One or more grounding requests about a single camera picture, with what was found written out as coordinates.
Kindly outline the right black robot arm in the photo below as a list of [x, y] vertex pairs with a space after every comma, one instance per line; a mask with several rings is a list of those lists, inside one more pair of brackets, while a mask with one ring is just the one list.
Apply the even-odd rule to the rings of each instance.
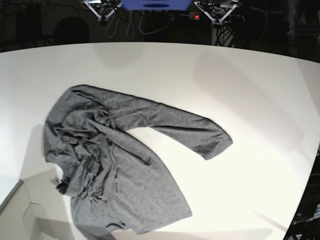
[[80, 0], [81, 6], [90, 10], [101, 25], [107, 25], [109, 19], [122, 7], [121, 0]]

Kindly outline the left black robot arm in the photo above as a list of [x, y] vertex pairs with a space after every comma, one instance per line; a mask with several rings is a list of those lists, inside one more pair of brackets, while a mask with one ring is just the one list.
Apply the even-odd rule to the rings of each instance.
[[238, 0], [194, 0], [192, 3], [212, 25], [223, 25], [230, 14], [240, 6]]

